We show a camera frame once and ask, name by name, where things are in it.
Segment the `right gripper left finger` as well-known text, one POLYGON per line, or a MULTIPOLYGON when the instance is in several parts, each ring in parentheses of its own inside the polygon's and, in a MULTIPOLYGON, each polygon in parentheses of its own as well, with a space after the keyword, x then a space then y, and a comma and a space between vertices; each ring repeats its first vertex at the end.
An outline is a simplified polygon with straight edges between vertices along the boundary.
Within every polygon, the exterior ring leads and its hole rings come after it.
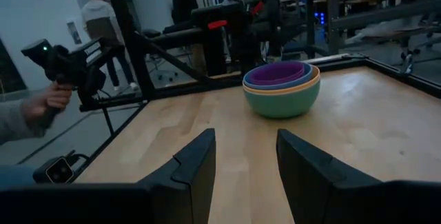
POLYGON ((216 133, 208 128, 137 183, 148 193, 148 224, 208 224, 216 176, 216 133))

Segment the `black frame post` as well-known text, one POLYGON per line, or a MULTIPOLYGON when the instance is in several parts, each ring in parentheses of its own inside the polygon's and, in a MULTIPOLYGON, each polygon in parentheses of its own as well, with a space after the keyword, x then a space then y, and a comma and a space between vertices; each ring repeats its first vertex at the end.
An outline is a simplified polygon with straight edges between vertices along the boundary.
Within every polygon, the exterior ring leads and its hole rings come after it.
POLYGON ((147 66, 145 64, 145 53, 141 43, 137 40, 136 29, 125 0, 111 0, 118 25, 121 29, 125 47, 134 67, 134 72, 139 83, 144 100, 150 100, 154 96, 154 85, 151 81, 147 66))

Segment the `orange plastic bowl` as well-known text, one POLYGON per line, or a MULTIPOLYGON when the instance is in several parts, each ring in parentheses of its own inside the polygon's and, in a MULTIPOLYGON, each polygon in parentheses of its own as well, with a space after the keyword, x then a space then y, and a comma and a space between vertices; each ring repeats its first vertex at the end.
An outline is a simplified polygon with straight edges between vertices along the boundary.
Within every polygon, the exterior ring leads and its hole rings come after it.
POLYGON ((261 94, 261 95, 281 95, 281 94, 288 94, 288 93, 292 93, 292 92, 299 92, 301 90, 305 90, 307 88, 310 88, 311 86, 313 86, 317 82, 319 82, 320 69, 313 65, 311 71, 312 71, 313 78, 310 81, 308 81, 302 85, 295 86, 295 87, 281 89, 281 90, 256 90, 256 89, 252 89, 252 88, 246 86, 243 83, 243 89, 246 92, 250 92, 253 94, 261 94))

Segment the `blue plastic bowl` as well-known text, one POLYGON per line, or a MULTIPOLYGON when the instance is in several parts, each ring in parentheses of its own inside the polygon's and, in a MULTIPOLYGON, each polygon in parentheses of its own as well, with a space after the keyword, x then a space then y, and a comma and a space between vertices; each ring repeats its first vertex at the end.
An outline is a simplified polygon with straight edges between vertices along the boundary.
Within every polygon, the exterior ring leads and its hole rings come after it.
POLYGON ((277 84, 277 85, 253 85, 250 84, 248 82, 245 81, 245 75, 243 78, 243 83, 252 88, 252 89, 256 89, 256 90, 281 90, 281 89, 285 89, 285 88, 291 88, 291 87, 295 87, 297 85, 301 85, 304 84, 308 81, 310 81, 312 79, 312 65, 308 64, 308 63, 304 63, 305 66, 305 71, 303 73, 303 75, 299 78, 297 78, 296 80, 287 82, 287 83, 281 83, 281 84, 277 84))

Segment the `person's leg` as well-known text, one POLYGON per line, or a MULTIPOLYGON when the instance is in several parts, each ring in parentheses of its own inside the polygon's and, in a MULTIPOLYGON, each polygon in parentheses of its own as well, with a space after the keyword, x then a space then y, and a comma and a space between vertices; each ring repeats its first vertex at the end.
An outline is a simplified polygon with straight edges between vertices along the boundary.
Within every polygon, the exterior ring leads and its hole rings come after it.
POLYGON ((23 165, 0 165, 0 190, 33 185, 34 168, 23 165))

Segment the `large green bowl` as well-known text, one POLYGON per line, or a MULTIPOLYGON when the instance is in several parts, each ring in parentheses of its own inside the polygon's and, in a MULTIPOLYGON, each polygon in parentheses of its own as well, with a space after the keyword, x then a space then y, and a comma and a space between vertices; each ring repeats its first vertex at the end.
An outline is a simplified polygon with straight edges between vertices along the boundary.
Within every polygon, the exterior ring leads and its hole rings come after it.
POLYGON ((257 114, 271 119, 286 119, 308 112, 316 102, 320 91, 319 79, 311 86, 284 94, 257 94, 244 91, 250 108, 257 114))

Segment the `magenta plastic bowl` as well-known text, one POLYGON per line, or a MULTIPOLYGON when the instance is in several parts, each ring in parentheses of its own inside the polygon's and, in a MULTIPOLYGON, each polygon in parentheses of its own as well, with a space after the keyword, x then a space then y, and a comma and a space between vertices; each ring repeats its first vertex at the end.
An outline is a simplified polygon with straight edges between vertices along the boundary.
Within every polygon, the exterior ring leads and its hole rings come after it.
POLYGON ((245 81, 253 85, 277 85, 296 80, 304 71, 304 63, 280 61, 254 68, 247 73, 245 81))

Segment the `office chair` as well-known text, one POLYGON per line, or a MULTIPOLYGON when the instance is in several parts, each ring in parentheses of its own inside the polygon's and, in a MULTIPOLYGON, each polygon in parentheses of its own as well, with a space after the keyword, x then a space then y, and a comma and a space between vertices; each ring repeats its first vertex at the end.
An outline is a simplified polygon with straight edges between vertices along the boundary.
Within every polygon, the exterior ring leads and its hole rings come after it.
POLYGON ((409 42, 411 40, 411 34, 400 38, 400 48, 401 54, 400 58, 402 60, 400 74, 410 75, 413 72, 414 67, 414 56, 419 55, 423 48, 430 50, 435 44, 441 43, 441 37, 434 37, 434 32, 430 31, 426 34, 427 41, 418 44, 413 48, 409 47, 409 42))

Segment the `person's forearm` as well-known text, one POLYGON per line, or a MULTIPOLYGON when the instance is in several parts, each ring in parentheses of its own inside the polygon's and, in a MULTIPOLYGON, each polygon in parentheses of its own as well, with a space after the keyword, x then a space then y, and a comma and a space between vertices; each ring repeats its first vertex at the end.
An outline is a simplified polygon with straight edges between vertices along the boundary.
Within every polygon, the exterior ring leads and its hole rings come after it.
POLYGON ((37 121, 26 121, 24 103, 24 100, 0 103, 0 146, 10 141, 44 136, 45 128, 37 121))

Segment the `person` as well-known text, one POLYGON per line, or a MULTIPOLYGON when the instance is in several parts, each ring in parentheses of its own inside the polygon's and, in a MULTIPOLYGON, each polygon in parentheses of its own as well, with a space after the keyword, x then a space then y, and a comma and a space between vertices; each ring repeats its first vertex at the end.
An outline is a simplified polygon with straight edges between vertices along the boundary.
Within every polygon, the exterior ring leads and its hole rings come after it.
MULTIPOLYGON (((192 10, 198 8, 197 0, 172 0, 172 13, 174 17, 174 24, 189 23, 191 20, 192 10)), ((193 68, 203 74, 207 75, 206 62, 204 57, 203 45, 194 43, 192 49, 192 66, 193 68)))
POLYGON ((110 3, 105 0, 89 0, 81 8, 83 29, 91 39, 100 39, 102 48, 114 48, 118 60, 132 90, 139 88, 125 55, 125 45, 116 14, 110 3))

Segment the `black diagonal frame brace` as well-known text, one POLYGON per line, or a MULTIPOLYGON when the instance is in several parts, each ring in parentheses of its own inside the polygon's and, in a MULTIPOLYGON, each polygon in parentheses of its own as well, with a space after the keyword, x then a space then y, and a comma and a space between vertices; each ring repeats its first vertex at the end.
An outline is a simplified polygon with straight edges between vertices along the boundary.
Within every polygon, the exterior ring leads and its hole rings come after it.
POLYGON ((133 37, 137 42, 138 48, 141 49, 141 52, 158 54, 160 57, 164 58, 167 62, 171 63, 179 70, 188 74, 193 79, 205 84, 211 83, 212 80, 208 79, 207 76, 203 76, 201 73, 191 69, 188 65, 178 60, 174 55, 166 52, 166 50, 170 48, 200 43, 204 37, 204 31, 200 28, 161 34, 154 38, 148 38, 145 35, 135 32, 133 37))

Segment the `black table edge rail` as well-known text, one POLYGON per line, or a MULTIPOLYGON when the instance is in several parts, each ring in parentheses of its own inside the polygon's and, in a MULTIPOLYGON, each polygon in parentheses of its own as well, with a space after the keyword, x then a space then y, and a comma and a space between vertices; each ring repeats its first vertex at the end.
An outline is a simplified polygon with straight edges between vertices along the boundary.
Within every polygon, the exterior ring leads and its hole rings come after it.
POLYGON ((102 110, 105 116, 106 125, 110 131, 110 136, 95 150, 86 160, 82 163, 75 171, 73 179, 69 180, 69 183, 75 182, 82 173, 97 159, 97 157, 113 142, 113 140, 130 124, 130 122, 148 105, 149 101, 141 101, 140 103, 131 104, 121 108, 111 108, 102 110), (124 122, 117 128, 114 129, 112 125, 110 115, 111 112, 121 112, 126 110, 134 110, 131 115, 129 115, 124 122))
POLYGON ((441 99, 441 84, 439 83, 435 83, 413 74, 405 74, 391 65, 387 65, 383 62, 375 61, 370 58, 362 59, 361 62, 364 66, 379 71, 392 79, 409 85, 417 90, 423 91, 431 96, 434 96, 435 98, 441 99))
MULTIPOLYGON (((337 54, 328 57, 305 60, 304 63, 317 66, 321 72, 341 70, 356 66, 363 66, 369 57, 360 54, 337 54)), ((223 74, 211 78, 212 84, 206 84, 199 81, 188 81, 184 83, 173 84, 169 87, 154 89, 152 96, 148 101, 165 99, 174 96, 183 96, 187 94, 196 94, 212 90, 222 90, 242 85, 243 78, 237 72, 233 74, 223 74)))

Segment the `person's hand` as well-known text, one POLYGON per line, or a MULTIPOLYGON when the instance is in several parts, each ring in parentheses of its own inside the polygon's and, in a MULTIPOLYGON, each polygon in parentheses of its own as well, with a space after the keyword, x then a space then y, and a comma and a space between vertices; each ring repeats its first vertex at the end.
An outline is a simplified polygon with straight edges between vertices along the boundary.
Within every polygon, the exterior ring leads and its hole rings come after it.
POLYGON ((27 122, 42 117, 49 107, 64 110, 70 102, 73 85, 60 84, 56 81, 42 92, 32 95, 21 104, 24 119, 27 122))

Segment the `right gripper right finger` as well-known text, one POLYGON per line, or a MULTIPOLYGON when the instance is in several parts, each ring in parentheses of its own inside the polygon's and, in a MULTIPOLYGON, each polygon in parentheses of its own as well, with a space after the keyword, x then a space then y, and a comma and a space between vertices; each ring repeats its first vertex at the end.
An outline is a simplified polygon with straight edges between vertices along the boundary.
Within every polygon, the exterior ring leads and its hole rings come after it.
POLYGON ((295 224, 323 224, 331 192, 381 181, 340 161, 286 129, 276 139, 278 170, 295 224))

